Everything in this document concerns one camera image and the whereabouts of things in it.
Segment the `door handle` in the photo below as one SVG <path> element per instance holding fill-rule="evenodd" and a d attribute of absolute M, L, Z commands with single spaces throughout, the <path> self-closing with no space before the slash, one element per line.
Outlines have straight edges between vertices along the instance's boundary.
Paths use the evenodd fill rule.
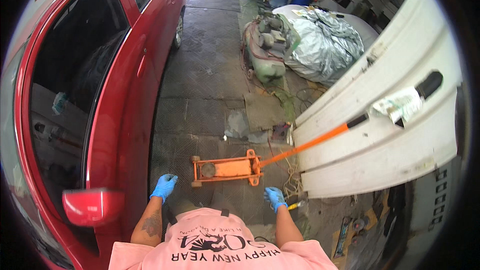
<path fill-rule="evenodd" d="M 138 66 L 138 71 L 137 71 L 137 77 L 138 78 L 141 78 L 144 75 L 145 67 L 146 67 L 145 57 L 146 57 L 145 54 L 141 57 L 140 65 Z"/>

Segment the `pink t-shirt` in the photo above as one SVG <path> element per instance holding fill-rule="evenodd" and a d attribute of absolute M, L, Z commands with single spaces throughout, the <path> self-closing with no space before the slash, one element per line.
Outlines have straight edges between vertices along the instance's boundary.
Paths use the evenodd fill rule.
<path fill-rule="evenodd" d="M 337 270 L 315 240 L 287 242 L 279 249 L 256 242 L 239 217 L 220 213 L 203 207 L 179 214 L 157 247 L 115 242 L 108 269 Z"/>

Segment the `blue glove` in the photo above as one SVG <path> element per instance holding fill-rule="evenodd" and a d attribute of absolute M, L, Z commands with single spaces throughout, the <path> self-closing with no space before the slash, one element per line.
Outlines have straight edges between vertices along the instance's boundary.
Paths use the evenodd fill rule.
<path fill-rule="evenodd" d="M 263 193 L 263 198 L 265 198 L 266 201 L 269 201 L 272 203 L 273 210 L 275 211 L 275 214 L 277 213 L 277 209 L 281 205 L 285 205 L 285 207 L 289 207 L 285 203 L 285 199 L 283 198 L 283 193 L 280 191 L 279 188 L 275 188 L 273 186 L 269 186 L 265 188 L 265 192 Z"/>
<path fill-rule="evenodd" d="M 162 205 L 165 204 L 165 200 L 172 193 L 178 178 L 179 178 L 178 176 L 173 174 L 162 175 L 158 179 L 158 182 L 156 183 L 156 187 L 153 190 L 152 195 L 150 195 L 150 198 L 152 198 L 152 196 L 161 197 L 163 198 Z"/>

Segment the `red car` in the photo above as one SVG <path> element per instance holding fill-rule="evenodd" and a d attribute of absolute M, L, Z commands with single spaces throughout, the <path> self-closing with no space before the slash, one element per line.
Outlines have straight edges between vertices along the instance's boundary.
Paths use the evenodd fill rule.
<path fill-rule="evenodd" d="M 1 165 L 51 268 L 106 269 L 147 205 L 155 102 L 186 0 L 30 0 L 1 76 Z"/>

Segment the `floor jack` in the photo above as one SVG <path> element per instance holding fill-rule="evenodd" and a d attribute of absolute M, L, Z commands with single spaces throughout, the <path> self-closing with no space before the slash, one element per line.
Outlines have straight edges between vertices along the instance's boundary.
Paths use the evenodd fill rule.
<path fill-rule="evenodd" d="M 432 71 L 430 75 L 415 87 L 418 95 L 425 100 L 435 92 L 442 84 L 443 75 L 438 71 Z M 309 141 L 301 146 L 295 147 L 289 151 L 273 156 L 270 159 L 261 160 L 261 156 L 255 154 L 253 149 L 247 150 L 247 155 L 231 159 L 209 159 L 201 160 L 199 156 L 190 158 L 193 163 L 193 188 L 199 188 L 203 182 L 216 182 L 234 179 L 248 179 L 251 186 L 258 186 L 262 173 L 262 168 L 268 164 L 275 163 L 291 155 L 300 153 L 321 142 L 327 141 L 352 127 L 363 123 L 369 118 L 368 113 L 364 113 L 357 118 L 339 125 L 331 131 Z M 404 127 L 402 119 L 395 123 L 399 127 Z"/>

